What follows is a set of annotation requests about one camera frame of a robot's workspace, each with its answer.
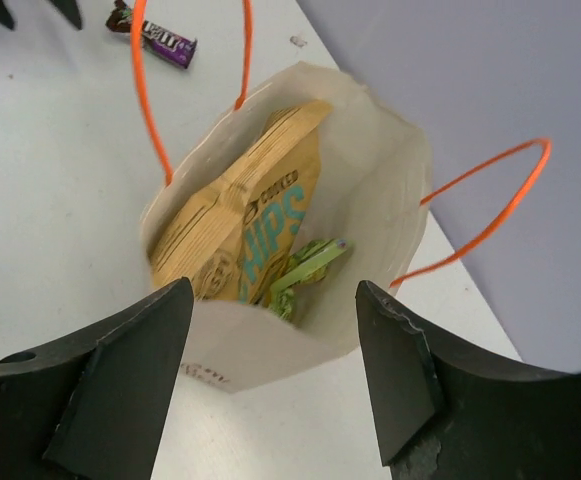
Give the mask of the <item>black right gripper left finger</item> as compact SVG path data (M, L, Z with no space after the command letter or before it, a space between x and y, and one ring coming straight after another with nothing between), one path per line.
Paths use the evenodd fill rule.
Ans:
M191 323L180 279L0 360L0 479L148 479Z

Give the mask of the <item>green square snack packet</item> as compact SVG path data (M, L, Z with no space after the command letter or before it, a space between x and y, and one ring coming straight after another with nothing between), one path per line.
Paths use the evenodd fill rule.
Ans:
M312 278L315 273L327 269L329 264L346 253L352 244L342 238L312 240L288 259L282 276L270 287L276 295L296 284Z

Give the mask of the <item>yellow chips bag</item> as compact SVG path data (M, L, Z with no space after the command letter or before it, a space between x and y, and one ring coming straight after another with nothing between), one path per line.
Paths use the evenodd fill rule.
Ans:
M201 300L249 303L276 279L321 173L324 100L273 112L260 138L219 177L195 192L149 255L157 287L190 280Z

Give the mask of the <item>green triangular snack packet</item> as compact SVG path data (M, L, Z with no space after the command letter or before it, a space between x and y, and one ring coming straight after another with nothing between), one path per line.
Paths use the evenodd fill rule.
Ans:
M291 322L295 307L296 298L292 287L271 292L268 308L282 320Z

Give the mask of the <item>brown paper bag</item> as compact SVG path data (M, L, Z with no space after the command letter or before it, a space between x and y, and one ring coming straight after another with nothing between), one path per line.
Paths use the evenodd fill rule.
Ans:
M243 155L269 116L314 100L333 110L319 126L321 173L291 255L312 240L342 238L351 248L292 286L291 322L269 308L271 285L244 303L195 297L184 347L184 374L235 393L343 357L359 345L355 292L368 280L390 290L413 276L411 260L428 218L432 152L423 131L379 103L339 70L299 62L257 87L243 85L236 103L187 154L165 171L165 187L144 212L148 256L187 200Z

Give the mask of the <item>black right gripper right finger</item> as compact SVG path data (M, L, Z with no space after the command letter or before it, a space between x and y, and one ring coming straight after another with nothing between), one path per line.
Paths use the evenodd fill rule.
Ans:
M581 372L525 364L356 291L382 464L395 479L581 479Z

